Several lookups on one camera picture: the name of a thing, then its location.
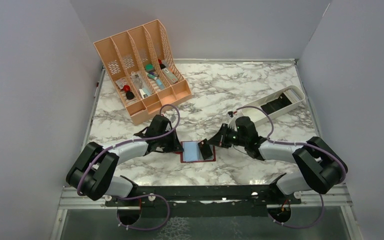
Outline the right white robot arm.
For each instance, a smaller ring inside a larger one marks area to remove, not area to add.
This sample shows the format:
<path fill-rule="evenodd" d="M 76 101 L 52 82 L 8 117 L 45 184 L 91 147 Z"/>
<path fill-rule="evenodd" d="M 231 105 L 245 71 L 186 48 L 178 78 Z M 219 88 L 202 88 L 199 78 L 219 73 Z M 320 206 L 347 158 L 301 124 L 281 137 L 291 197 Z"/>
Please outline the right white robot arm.
<path fill-rule="evenodd" d="M 208 139 L 208 144 L 225 149 L 240 146 L 253 159 L 278 160 L 298 166 L 298 171 L 284 174 L 272 182 L 268 196 L 276 204 L 299 191 L 313 190 L 326 194 L 346 177 L 348 168 L 345 163 L 318 136 L 306 142 L 280 142 L 260 136 L 248 116 L 237 118 L 235 123 L 235 127 L 222 124 L 219 131 Z"/>

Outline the red leather card holder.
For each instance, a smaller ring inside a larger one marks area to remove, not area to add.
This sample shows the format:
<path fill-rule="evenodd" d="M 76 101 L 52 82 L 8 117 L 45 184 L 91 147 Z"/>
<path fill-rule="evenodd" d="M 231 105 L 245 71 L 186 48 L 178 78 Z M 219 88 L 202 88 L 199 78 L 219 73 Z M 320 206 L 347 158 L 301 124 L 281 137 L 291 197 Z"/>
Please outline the red leather card holder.
<path fill-rule="evenodd" d="M 182 141 L 181 146 L 183 152 L 180 154 L 181 163 L 204 163 L 204 162 L 215 162 L 216 161 L 216 149 L 213 145 L 210 145 L 213 152 L 212 159 L 203 160 L 201 153 L 198 148 L 198 143 L 201 141 Z"/>

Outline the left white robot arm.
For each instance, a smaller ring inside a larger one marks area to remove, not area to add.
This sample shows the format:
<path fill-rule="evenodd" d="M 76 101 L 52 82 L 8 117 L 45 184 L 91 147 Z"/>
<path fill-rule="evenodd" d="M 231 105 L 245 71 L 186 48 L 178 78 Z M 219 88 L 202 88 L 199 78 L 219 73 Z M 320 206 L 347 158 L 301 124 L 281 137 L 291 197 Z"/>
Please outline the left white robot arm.
<path fill-rule="evenodd" d="M 137 200 L 137 184 L 125 176 L 115 176 L 118 165 L 156 153 L 181 153 L 183 147 L 171 121 L 155 115 L 150 125 L 125 144 L 103 147 L 89 142 L 68 171 L 66 182 L 93 201 L 103 196 L 118 197 L 124 205 Z"/>

